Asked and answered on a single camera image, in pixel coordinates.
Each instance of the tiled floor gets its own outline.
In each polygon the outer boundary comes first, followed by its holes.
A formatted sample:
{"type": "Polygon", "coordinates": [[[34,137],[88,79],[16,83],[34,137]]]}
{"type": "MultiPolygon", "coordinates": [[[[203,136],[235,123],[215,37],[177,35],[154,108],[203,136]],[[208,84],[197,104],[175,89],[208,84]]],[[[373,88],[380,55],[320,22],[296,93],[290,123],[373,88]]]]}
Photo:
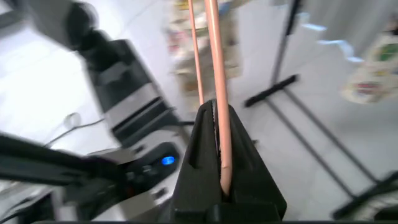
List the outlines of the tiled floor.
{"type": "MultiPolygon", "coordinates": [[[[182,119],[193,119],[178,90],[164,37],[167,1],[89,0],[98,12],[99,28],[114,39],[129,39],[182,119]]],[[[348,200],[276,114],[265,104],[243,108],[249,96],[267,88],[286,16],[286,6],[252,0],[236,10],[243,75],[229,81],[234,106],[287,203],[286,220],[330,219],[333,209],[348,200]]],[[[320,45],[319,33],[299,26],[290,38],[282,68],[300,81],[291,90],[378,177],[397,169],[396,99],[356,105],[339,93],[355,65],[335,45],[320,45]]],[[[283,93],[272,101],[292,120],[315,150],[358,193],[370,186],[344,155],[321,134],[283,93]]],[[[63,118],[79,112],[84,123],[100,119],[76,54],[40,36],[28,24],[0,30],[0,130],[37,142],[65,131],[63,118]]],[[[73,133],[53,145],[87,154],[115,147],[106,125],[73,133]]]]}

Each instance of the orange tube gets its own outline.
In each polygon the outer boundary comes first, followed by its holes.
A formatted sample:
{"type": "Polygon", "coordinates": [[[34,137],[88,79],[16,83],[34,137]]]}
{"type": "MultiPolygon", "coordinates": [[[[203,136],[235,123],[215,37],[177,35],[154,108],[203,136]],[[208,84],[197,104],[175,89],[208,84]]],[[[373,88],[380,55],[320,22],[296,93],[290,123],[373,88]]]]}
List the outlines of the orange tube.
{"type": "Polygon", "coordinates": [[[205,0],[207,23],[210,36],[211,56],[215,72],[218,127],[221,148],[221,189],[229,195],[232,181],[231,129],[229,126],[228,95],[224,70],[223,48],[221,46],[217,0],[205,0]]]}
{"type": "Polygon", "coordinates": [[[201,83],[201,73],[200,73],[200,61],[199,61],[199,51],[198,51],[198,41],[197,41],[197,29],[195,27],[195,16],[193,14],[193,3],[192,0],[188,0],[189,4],[189,16],[191,20],[191,33],[193,40],[193,51],[195,52],[195,66],[197,69],[197,79],[198,79],[198,91],[199,91],[199,102],[202,105],[205,100],[203,99],[203,85],[201,83]]]}

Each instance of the white floor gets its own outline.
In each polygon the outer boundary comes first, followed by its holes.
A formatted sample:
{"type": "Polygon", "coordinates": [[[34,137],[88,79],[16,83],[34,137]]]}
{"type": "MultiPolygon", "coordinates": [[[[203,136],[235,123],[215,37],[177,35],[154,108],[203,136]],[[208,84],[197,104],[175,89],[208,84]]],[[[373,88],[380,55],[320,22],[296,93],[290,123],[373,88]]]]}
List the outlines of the white floor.
{"type": "MultiPolygon", "coordinates": [[[[193,119],[172,74],[164,36],[163,0],[89,0],[99,28],[113,39],[129,39],[166,99],[184,120],[193,119]]],[[[243,101],[269,86],[280,40],[285,6],[252,0],[236,10],[243,75],[229,83],[235,108],[287,203],[285,220],[326,220],[349,198],[265,104],[243,108],[243,101]]],[[[299,26],[290,38],[281,73],[299,73],[291,90],[378,178],[397,169],[398,103],[356,105],[339,93],[356,65],[336,45],[317,43],[319,32],[299,26]]],[[[332,166],[354,193],[371,182],[283,93],[272,101],[332,166]]],[[[0,130],[37,142],[65,131],[64,117],[79,112],[83,123],[101,113],[85,78],[82,61],[36,33],[30,25],[0,30],[0,130]]],[[[78,154],[116,147],[105,124],[77,131],[53,145],[78,154]]]]}

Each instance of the glowing blue button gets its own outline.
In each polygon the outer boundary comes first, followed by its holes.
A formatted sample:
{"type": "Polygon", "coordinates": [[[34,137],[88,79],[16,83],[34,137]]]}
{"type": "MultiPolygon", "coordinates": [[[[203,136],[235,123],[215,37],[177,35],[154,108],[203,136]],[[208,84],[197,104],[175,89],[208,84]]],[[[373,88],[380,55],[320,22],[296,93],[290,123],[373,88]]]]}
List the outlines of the glowing blue button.
{"type": "Polygon", "coordinates": [[[174,157],[172,157],[172,156],[167,156],[167,157],[165,157],[165,158],[162,159],[162,164],[163,164],[164,166],[167,166],[167,165],[173,164],[174,161],[175,161],[174,157]]]}

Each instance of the metal stand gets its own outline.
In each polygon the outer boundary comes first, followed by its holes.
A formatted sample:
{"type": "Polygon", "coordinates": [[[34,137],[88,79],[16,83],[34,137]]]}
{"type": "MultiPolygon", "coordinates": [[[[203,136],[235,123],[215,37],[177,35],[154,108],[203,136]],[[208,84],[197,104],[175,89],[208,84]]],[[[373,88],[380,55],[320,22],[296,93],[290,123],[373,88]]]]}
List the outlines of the metal stand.
{"type": "Polygon", "coordinates": [[[397,187],[392,184],[392,180],[398,179],[397,173],[394,173],[386,180],[379,181],[365,166],[357,159],[355,156],[347,149],[342,142],[302,103],[294,93],[292,93],[287,86],[297,81],[298,75],[292,75],[286,80],[281,82],[278,81],[280,75],[280,68],[282,65],[285,50],[287,48],[287,41],[289,35],[292,33],[292,28],[295,23],[295,16],[299,11],[301,0],[294,0],[290,8],[289,18],[286,25],[285,33],[279,45],[279,50],[277,54],[277,60],[274,66],[274,71],[272,72],[271,87],[267,90],[250,97],[244,102],[245,107],[250,107],[260,101],[265,101],[272,111],[281,119],[281,121],[290,129],[290,131],[295,135],[295,137],[303,144],[305,149],[313,156],[313,158],[324,168],[324,170],[333,178],[333,180],[340,186],[340,188],[353,200],[337,210],[333,214],[333,218],[340,219],[348,216],[350,213],[354,212],[360,205],[362,205],[366,200],[378,194],[384,194],[386,192],[392,192],[397,190],[397,187]],[[304,136],[298,131],[298,129],[292,124],[292,122],[286,117],[283,112],[281,112],[278,107],[276,107],[269,97],[282,90],[288,98],[304,113],[307,117],[320,129],[320,131],[331,141],[333,144],[375,185],[371,187],[367,192],[362,195],[355,195],[350,191],[347,185],[342,181],[342,179],[333,171],[333,169],[322,159],[322,157],[313,149],[313,147],[308,143],[304,136]]]}

